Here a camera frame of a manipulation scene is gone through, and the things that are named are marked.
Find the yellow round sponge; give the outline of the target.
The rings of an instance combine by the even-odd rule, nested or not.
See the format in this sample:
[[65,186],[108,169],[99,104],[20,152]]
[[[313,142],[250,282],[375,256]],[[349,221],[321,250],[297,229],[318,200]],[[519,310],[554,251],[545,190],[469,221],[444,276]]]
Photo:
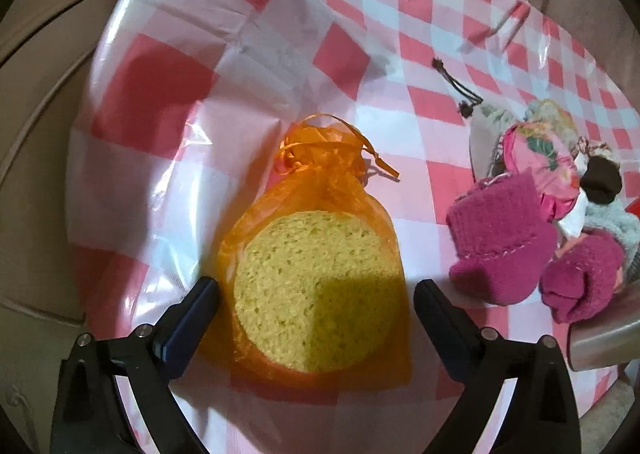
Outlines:
[[360,218],[296,211],[270,222],[235,271],[235,315],[269,361],[302,373],[352,367],[383,347],[405,304],[404,272]]

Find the orange organza drawstring bag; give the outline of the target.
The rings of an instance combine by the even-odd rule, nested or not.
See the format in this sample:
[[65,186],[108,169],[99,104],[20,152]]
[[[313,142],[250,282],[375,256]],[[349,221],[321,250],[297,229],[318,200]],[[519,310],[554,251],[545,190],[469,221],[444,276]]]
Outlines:
[[392,219],[364,188],[370,167],[388,170],[372,143],[344,119],[317,113],[288,129],[273,160],[278,180],[247,208],[207,261],[207,272],[218,280],[221,303],[201,344],[204,359],[247,382],[297,391],[386,390],[409,382],[405,274],[405,304],[386,343],[370,358],[337,372],[302,373],[269,361],[248,340],[234,310],[235,271],[247,244],[270,222],[296,211],[337,211],[360,218],[383,238],[402,268]]

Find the magenta knit sock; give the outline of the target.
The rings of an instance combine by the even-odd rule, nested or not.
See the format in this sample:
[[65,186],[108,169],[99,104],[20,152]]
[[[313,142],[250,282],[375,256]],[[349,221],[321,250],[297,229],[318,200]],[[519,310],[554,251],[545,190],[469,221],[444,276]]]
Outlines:
[[498,306],[518,304],[536,289],[558,239],[541,216],[530,173],[480,181],[451,205],[447,225],[458,257],[451,282]]
[[591,319],[612,300],[622,281],[625,254],[610,233],[596,230],[564,248],[540,278],[542,302],[556,323]]

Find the grey fuzzy sock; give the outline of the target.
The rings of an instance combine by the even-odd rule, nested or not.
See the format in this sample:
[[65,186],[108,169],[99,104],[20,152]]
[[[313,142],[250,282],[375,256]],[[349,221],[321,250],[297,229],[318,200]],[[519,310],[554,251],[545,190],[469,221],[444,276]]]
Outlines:
[[634,269],[637,266],[636,256],[640,239],[639,218],[628,213],[620,199],[615,199],[608,205],[589,201],[584,228],[605,231],[614,237],[625,253],[624,278],[627,282],[631,282]]

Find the pink floral fabric pouch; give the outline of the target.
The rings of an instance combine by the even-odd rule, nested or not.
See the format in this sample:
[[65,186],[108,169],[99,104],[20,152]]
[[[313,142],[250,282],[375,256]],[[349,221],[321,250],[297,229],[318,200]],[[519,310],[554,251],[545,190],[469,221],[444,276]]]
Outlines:
[[577,202],[579,176],[573,156],[551,125],[513,124],[501,142],[506,171],[532,175],[542,217],[547,221],[565,217]]

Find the red white checkered tablecloth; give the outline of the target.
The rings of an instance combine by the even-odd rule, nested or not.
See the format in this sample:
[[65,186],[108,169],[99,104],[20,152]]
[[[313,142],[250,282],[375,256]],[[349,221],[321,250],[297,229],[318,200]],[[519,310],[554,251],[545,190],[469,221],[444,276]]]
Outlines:
[[639,116],[587,50],[524,0],[119,0],[70,132],[67,234],[90,331],[158,320],[262,190],[292,123],[346,119],[398,180],[367,184],[409,283],[456,259],[469,129],[432,68],[523,114],[552,99],[639,194]]

